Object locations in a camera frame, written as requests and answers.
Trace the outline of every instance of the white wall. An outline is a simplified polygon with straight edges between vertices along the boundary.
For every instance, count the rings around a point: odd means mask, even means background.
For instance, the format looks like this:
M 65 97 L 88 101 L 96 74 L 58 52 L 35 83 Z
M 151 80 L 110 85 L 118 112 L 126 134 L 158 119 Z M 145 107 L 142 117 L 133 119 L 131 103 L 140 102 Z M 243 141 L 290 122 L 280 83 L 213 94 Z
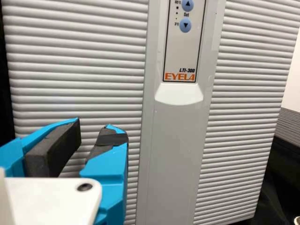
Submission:
M 300 32 L 298 33 L 281 106 L 300 112 Z

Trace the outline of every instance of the control panel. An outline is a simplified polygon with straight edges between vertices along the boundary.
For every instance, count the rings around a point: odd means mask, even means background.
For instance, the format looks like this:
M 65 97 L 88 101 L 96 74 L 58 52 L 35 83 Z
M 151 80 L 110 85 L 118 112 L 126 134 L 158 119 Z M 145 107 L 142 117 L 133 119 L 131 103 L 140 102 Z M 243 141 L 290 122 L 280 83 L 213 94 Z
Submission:
M 205 0 L 170 0 L 164 82 L 196 82 Z

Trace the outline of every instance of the up arrow button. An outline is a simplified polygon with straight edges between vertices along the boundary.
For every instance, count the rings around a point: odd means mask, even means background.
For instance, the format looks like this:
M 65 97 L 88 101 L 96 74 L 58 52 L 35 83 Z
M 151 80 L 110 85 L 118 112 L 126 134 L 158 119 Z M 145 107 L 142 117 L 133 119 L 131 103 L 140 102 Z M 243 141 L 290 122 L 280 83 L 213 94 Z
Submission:
M 194 7 L 194 2 L 193 0 L 182 0 L 182 8 L 184 11 L 189 12 L 193 9 Z

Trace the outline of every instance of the black rubber pad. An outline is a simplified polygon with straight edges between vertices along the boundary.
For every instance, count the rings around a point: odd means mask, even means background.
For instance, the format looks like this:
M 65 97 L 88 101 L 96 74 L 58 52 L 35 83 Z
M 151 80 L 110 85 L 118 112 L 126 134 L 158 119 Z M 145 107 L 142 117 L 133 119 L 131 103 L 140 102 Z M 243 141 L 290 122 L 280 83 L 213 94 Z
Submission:
M 79 120 L 59 126 L 25 155 L 28 177 L 58 177 L 81 144 Z
M 128 144 L 128 142 L 127 134 L 117 134 L 115 130 L 104 127 L 99 131 L 96 143 L 91 149 L 89 156 L 86 158 L 86 163 L 91 158 L 109 151 L 113 146 L 118 146 L 123 143 Z

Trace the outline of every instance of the screw hole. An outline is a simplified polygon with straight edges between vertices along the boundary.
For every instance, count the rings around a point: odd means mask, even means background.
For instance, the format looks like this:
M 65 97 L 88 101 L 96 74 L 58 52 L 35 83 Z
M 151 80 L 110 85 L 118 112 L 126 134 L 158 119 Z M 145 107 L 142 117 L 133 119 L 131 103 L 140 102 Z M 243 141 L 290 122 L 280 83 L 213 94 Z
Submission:
M 83 183 L 78 186 L 77 191 L 88 191 L 93 187 L 93 185 L 89 183 Z

